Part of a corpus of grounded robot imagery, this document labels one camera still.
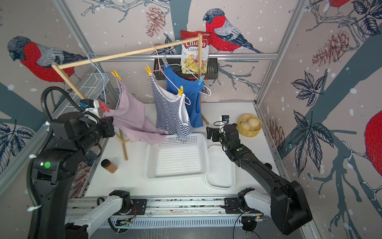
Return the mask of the red clothespin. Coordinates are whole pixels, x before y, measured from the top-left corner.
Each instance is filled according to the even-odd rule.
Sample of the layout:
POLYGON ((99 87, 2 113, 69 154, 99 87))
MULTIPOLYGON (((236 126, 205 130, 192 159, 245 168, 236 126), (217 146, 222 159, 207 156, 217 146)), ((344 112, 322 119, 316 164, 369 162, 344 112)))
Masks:
POLYGON ((106 105, 105 102, 102 102, 99 107, 105 112, 105 113, 109 113, 110 112, 110 108, 106 105))

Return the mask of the pink tank top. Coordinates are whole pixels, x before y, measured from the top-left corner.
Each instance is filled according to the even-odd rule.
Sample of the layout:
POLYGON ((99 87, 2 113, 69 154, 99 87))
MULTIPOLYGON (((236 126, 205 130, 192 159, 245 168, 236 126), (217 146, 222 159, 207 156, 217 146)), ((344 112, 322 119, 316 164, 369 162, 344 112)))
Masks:
POLYGON ((119 101, 116 109, 104 116, 113 117, 113 124, 121 129, 131 142, 141 141, 153 145, 161 142, 169 133, 158 129, 145 115, 146 105, 133 97, 123 81, 117 80, 119 101))

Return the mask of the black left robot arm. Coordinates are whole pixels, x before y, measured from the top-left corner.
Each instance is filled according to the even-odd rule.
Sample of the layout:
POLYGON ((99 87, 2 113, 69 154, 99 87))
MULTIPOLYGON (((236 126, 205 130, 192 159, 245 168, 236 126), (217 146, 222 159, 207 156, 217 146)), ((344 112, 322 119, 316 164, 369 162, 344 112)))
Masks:
POLYGON ((26 185, 33 207, 30 239, 88 239, 116 213, 133 210, 130 194, 115 190, 84 220, 66 223, 71 186, 80 163, 101 139, 115 135, 113 118, 99 118, 75 104, 75 111, 53 119, 47 96, 59 87, 48 87, 41 95, 41 106, 49 122, 49 132, 37 156, 27 169, 26 185))

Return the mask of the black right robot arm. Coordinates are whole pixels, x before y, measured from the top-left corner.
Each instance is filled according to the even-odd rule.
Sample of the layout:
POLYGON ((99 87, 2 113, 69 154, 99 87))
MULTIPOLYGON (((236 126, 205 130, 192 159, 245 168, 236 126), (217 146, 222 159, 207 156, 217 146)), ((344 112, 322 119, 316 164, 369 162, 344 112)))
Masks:
POLYGON ((207 127, 207 138, 220 142, 226 156, 238 167, 247 171, 267 192, 256 194, 251 188, 238 193, 243 211, 252 209, 272 218, 284 235, 290 235, 312 221, 313 216, 302 186, 289 182, 274 173, 270 164, 262 163, 255 154, 240 142, 237 125, 226 124, 223 129, 207 127))

